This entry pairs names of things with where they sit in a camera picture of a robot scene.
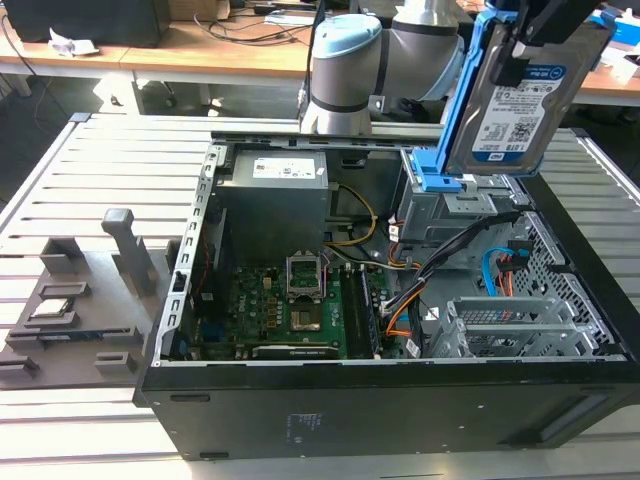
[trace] wooden desk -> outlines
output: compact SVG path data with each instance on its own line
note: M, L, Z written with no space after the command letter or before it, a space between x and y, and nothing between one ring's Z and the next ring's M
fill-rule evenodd
M228 27L226 35L255 38L282 32L282 28L276 25L253 25L259 21L260 18L244 17L225 22ZM299 85L306 71L310 30L294 32L300 40L295 43L253 46L215 39L193 22L173 22L159 48L130 48L120 60L120 67L136 72L136 78L148 80ZM214 27L214 31L224 33L220 27ZM282 35L282 40L290 38L284 33Z
M482 0L459 0L473 11L483 8ZM242 17L228 22L228 35L250 38L280 30L259 23L260 18ZM232 30L248 27L244 30ZM309 42L309 29L296 33ZM138 79L205 84L261 86L298 86L304 77L307 46L291 43L280 46L250 46L216 40L192 22L174 22L156 49L99 45L101 53L90 57L66 58L57 55L46 44L23 44L13 30L10 37L36 73L43 76L72 76L121 80L128 90L119 90L118 98L130 111L140 109ZM0 35L0 72L29 74L19 57ZM575 103L640 106L640 79L620 81L607 69L589 74Z

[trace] desk leg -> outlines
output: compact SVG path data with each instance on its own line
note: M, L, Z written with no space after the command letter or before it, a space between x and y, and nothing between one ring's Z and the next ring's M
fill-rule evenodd
M200 105L211 106L211 89L208 83L198 84L200 89Z
M11 84L11 86L18 92L22 98L31 96L31 87L27 83L27 75L6 75L5 77Z
M117 99L128 115L144 115L142 91L138 88L135 80L122 80L118 88Z

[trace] orange wire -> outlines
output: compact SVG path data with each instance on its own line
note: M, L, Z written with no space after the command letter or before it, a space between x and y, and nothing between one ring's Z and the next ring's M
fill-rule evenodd
M513 297L513 272L509 272L509 296Z
M502 290L502 296L506 297L507 294L504 293L504 285L502 284L502 275L498 273L498 283L500 284L500 290Z
M396 262L393 259L393 254L395 253L397 248L398 248L398 244L397 243L394 243L391 246L391 249L389 250L389 254L387 255L387 259L389 260L389 264L391 264L394 267L405 267L407 265L406 263ZM411 264L411 266L414 267L414 268L420 268L421 267L421 265L418 262L413 262Z
M400 308L396 311L396 313L393 314L393 317L391 317L391 321L389 322L389 325L387 326L387 335L404 335L404 336L409 336L411 332L407 332L405 330L393 330L393 326L396 324L396 322L398 321L398 317L400 317L400 314L405 310L405 308L407 308L407 306L413 301L414 298L416 298L418 295L420 295L422 293L422 291L424 290L424 287L422 287L420 290L416 291L414 294L412 294L409 298L407 298L407 300L400 306Z

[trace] yellow wire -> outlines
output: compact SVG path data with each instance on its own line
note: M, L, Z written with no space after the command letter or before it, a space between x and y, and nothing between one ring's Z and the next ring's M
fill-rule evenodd
M369 205L369 203L364 199L364 197L362 195L360 195L358 192L356 192L353 188L351 188L348 185L343 185L342 183L338 184L339 187L344 188L346 190L349 190L351 193L353 193L353 195L362 202L362 204L367 207L367 210L369 210L369 215L371 215L371 226L369 227L369 231L360 238L355 238L353 240L345 240L343 242L325 242L325 245L329 245L330 247L347 247L349 245L357 245L359 243L362 243L366 240L368 240L372 235L373 232L375 232L376 230L376 214L373 211L373 208L371 208L371 205Z

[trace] hard drive label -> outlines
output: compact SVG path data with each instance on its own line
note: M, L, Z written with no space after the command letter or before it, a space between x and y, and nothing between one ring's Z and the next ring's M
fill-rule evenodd
M531 145L545 115L544 100L564 78L561 65L529 65L518 87L495 87L473 144L481 162L512 162Z

